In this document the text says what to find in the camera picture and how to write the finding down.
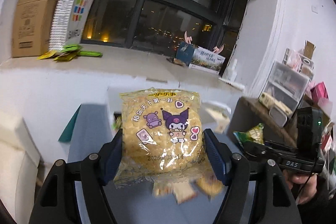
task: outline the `plastic storage drawer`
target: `plastic storage drawer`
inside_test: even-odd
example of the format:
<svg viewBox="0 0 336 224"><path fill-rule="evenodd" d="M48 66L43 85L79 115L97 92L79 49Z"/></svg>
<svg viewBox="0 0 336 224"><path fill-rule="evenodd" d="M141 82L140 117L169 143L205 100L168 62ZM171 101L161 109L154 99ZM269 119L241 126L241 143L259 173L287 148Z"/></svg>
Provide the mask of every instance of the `plastic storage drawer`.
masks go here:
<svg viewBox="0 0 336 224"><path fill-rule="evenodd" d="M268 82L265 86L264 92L267 92L271 96L273 96L278 101L283 102L286 106L290 108L293 112L298 107L300 101L293 99L289 92L284 90L280 85L272 84Z"/></svg>
<svg viewBox="0 0 336 224"><path fill-rule="evenodd" d="M286 90L288 95L296 101L300 101L309 83L308 76L292 70L287 65L275 62L268 81L273 85L279 85Z"/></svg>

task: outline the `windowsill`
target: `windowsill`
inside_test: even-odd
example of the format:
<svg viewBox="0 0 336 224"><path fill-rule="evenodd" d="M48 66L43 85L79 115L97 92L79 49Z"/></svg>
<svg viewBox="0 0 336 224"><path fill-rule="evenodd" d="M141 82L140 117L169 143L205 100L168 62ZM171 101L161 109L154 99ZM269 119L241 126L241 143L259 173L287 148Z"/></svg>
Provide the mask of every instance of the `windowsill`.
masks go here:
<svg viewBox="0 0 336 224"><path fill-rule="evenodd" d="M0 70L51 69L79 73L100 72L143 77L152 82L179 82L228 90L232 93L240 92L220 81L218 75L172 64L162 55L101 45L83 44L83 49L102 52L104 55L101 58L81 56L70 62L55 62L52 59L36 60L36 57L11 58L1 64Z"/></svg>

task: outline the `candy wrapper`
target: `candy wrapper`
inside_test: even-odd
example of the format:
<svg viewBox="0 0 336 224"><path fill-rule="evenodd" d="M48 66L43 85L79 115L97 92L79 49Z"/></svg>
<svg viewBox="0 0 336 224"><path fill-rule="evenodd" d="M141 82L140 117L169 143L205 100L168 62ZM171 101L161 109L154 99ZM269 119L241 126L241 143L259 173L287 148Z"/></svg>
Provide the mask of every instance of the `candy wrapper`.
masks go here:
<svg viewBox="0 0 336 224"><path fill-rule="evenodd" d="M255 142L259 144L264 144L264 124L259 123L255 127L251 128L249 131L243 133L234 131L233 134L239 141L240 145L244 142Z"/></svg>
<svg viewBox="0 0 336 224"><path fill-rule="evenodd" d="M151 88L124 93L118 186L144 179L180 182L211 170L205 154L196 92Z"/></svg>

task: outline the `yellow packet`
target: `yellow packet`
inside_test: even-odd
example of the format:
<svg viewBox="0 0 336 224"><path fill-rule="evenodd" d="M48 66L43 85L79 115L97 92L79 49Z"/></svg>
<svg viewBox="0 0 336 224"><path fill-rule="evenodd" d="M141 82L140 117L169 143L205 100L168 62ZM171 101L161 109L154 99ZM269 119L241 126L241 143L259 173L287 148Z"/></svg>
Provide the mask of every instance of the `yellow packet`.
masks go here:
<svg viewBox="0 0 336 224"><path fill-rule="evenodd" d="M55 61L61 61L61 62L68 62L68 61L74 59L75 57L77 57L77 53L76 52L70 52L67 55L58 56L54 60Z"/></svg>
<svg viewBox="0 0 336 224"><path fill-rule="evenodd" d="M39 56L36 60L47 59L47 58L53 57L56 54L56 52L57 52L56 50L48 51L42 54L41 56Z"/></svg>
<svg viewBox="0 0 336 224"><path fill-rule="evenodd" d="M215 174L197 179L196 185L210 198L217 196L224 189L223 183L217 180Z"/></svg>

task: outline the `heart sticker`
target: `heart sticker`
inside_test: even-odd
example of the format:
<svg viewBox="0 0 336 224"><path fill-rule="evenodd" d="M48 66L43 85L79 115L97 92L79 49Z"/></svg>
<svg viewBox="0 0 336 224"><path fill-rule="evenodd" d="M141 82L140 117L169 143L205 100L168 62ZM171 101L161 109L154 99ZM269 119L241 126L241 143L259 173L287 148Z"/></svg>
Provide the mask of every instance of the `heart sticker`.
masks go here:
<svg viewBox="0 0 336 224"><path fill-rule="evenodd" d="M190 129L190 131L191 131L190 139L192 141L197 141L198 140L198 133L200 132L200 128L199 127L192 127Z"/></svg>
<svg viewBox="0 0 336 224"><path fill-rule="evenodd" d="M176 106L176 108L182 108L182 107L184 107L184 103L182 103L181 101L177 100L177 101L175 101L175 106Z"/></svg>
<svg viewBox="0 0 336 224"><path fill-rule="evenodd" d="M191 128L191 132L192 132L193 134L198 134L199 131L200 131L200 128L199 128L199 127L192 127L192 128Z"/></svg>

